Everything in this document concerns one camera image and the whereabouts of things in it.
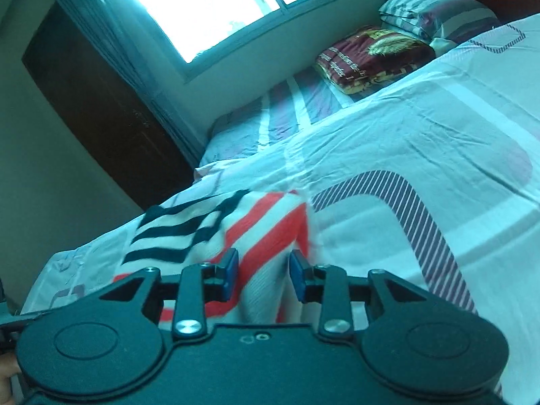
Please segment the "person's hand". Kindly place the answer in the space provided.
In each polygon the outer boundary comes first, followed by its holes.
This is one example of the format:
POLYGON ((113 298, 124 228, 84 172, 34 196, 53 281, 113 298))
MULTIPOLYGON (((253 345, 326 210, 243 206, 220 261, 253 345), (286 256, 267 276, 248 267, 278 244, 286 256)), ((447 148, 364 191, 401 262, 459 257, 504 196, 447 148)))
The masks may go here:
POLYGON ((17 357, 14 353, 0 356, 0 405, 16 405, 11 387, 11 379, 21 373, 17 357))

